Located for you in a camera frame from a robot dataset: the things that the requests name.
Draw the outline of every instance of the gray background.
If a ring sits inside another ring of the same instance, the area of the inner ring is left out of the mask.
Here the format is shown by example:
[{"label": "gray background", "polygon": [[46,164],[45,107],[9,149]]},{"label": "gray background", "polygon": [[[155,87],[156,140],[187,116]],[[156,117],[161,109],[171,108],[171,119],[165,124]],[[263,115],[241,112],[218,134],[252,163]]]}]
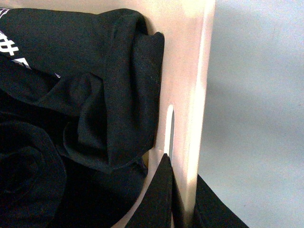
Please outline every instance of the gray background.
[{"label": "gray background", "polygon": [[218,0],[199,174],[251,228],[304,228],[304,1]]}]

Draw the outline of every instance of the folded black t-shirt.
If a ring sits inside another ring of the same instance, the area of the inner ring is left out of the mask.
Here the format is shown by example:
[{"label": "folded black t-shirt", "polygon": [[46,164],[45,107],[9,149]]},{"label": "folded black t-shirt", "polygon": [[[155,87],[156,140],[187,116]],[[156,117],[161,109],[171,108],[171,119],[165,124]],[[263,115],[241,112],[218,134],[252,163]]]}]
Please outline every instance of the folded black t-shirt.
[{"label": "folded black t-shirt", "polygon": [[152,148],[164,37],[139,12],[11,9],[0,31],[0,89],[77,118],[62,155],[111,172]]}]

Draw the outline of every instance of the plastic storage bin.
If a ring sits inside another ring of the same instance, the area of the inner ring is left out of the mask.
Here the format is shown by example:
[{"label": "plastic storage bin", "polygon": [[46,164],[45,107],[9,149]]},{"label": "plastic storage bin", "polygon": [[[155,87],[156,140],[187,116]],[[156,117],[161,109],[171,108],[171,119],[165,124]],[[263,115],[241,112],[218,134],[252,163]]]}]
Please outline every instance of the plastic storage bin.
[{"label": "plastic storage bin", "polygon": [[159,31],[165,35],[159,125],[155,146],[149,152],[149,173],[137,202],[114,228],[124,227],[133,215],[164,153],[171,158],[184,226],[190,224],[195,204],[214,5],[215,0],[1,1],[1,6],[8,8],[91,13],[129,8],[146,17],[150,33]]}]

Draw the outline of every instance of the black garment edge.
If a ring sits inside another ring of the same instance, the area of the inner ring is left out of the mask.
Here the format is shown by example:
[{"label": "black garment edge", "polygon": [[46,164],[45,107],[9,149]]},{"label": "black garment edge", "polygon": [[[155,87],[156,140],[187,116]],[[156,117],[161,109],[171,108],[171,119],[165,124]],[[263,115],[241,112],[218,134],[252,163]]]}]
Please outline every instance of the black garment edge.
[{"label": "black garment edge", "polygon": [[143,200],[126,228],[170,228],[173,170],[164,154]]}]

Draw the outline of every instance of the white print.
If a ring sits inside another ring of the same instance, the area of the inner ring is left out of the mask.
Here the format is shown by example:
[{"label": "white print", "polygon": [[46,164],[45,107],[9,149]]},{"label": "white print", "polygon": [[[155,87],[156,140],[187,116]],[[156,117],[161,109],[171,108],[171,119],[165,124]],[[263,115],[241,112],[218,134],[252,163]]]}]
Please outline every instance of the white print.
[{"label": "white print", "polygon": [[0,52],[9,52],[10,56],[14,56],[14,51],[19,51],[18,47],[11,46],[15,43],[8,40],[7,36],[5,36],[2,32],[0,32],[0,40],[4,40],[3,42],[0,42]]},{"label": "white print", "polygon": [[[18,47],[11,46],[15,43],[11,40],[8,40],[7,36],[1,31],[0,31],[0,40],[4,40],[4,41],[0,42],[0,52],[3,52],[3,53],[9,52],[10,56],[14,56],[15,55],[14,51],[19,51]],[[25,58],[17,58],[12,61],[15,63],[18,63],[19,65],[21,65],[23,67],[31,69]]]},{"label": "white print", "polygon": [[12,61],[15,62],[15,63],[18,63],[19,65],[21,65],[23,67],[25,66],[26,68],[31,69],[25,58],[17,58],[17,59],[14,59]]},{"label": "white print", "polygon": [[8,11],[9,11],[9,9],[0,8],[0,18],[1,18],[4,14],[6,14]]}]

